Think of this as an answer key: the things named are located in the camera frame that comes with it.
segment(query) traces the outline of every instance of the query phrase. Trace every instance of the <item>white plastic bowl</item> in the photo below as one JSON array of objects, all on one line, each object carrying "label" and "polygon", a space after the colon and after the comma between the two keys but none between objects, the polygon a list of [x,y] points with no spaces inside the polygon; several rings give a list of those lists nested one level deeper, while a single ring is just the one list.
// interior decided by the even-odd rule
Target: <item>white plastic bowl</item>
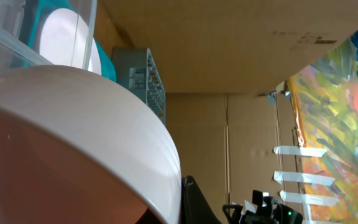
[{"label": "white plastic bowl", "polygon": [[178,223],[180,163],[158,117],[85,70],[0,71],[0,223]]}]

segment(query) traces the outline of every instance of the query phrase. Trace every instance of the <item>white plate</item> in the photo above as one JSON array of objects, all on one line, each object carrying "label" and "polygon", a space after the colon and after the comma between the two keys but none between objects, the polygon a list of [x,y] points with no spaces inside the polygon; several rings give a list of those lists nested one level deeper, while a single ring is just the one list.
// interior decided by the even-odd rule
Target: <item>white plate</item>
[{"label": "white plate", "polygon": [[[39,26],[35,40],[39,54],[55,65],[83,68],[88,26],[76,12],[69,9],[53,11]],[[101,75],[98,48],[92,39],[88,70]]]}]

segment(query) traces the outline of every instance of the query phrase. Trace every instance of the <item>cardboard wall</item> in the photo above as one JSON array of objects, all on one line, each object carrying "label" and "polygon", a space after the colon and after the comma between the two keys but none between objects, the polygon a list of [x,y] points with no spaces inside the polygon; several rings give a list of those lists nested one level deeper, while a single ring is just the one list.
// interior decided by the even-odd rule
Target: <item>cardboard wall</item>
[{"label": "cardboard wall", "polygon": [[114,21],[106,10],[103,1],[98,1],[98,6],[96,8],[96,21],[93,37],[98,41],[109,58],[111,58],[112,49],[114,47],[127,47],[127,44],[118,33]]},{"label": "cardboard wall", "polygon": [[182,176],[192,175],[216,216],[225,220],[226,105],[224,95],[167,95],[167,128]]},{"label": "cardboard wall", "polygon": [[[277,156],[273,147],[293,145],[290,100],[241,94],[167,94],[167,128],[177,147],[182,175],[195,177],[215,215],[221,207],[252,201],[252,190],[278,196],[299,192],[297,183],[280,185],[276,170],[296,172],[295,156]],[[301,212],[298,204],[289,204]]]},{"label": "cardboard wall", "polygon": [[100,2],[170,93],[270,91],[358,29],[358,0]]}]

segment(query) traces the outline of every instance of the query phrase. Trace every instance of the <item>cardboard ceiling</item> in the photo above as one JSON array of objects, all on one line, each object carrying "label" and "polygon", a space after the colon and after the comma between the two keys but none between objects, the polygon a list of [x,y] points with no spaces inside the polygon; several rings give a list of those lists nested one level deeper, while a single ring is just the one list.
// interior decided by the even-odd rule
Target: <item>cardboard ceiling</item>
[{"label": "cardboard ceiling", "polygon": [[358,29],[358,0],[104,0],[167,92],[262,93]]}]

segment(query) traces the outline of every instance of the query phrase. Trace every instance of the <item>abstract painting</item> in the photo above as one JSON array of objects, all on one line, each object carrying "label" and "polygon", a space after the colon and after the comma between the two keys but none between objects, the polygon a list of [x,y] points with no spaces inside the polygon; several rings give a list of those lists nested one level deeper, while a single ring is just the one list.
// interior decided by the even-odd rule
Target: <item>abstract painting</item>
[{"label": "abstract painting", "polygon": [[288,81],[300,146],[327,149],[303,157],[303,172],[334,177],[331,186],[305,184],[306,194],[337,197],[311,206],[311,219],[358,223],[358,31]]}]

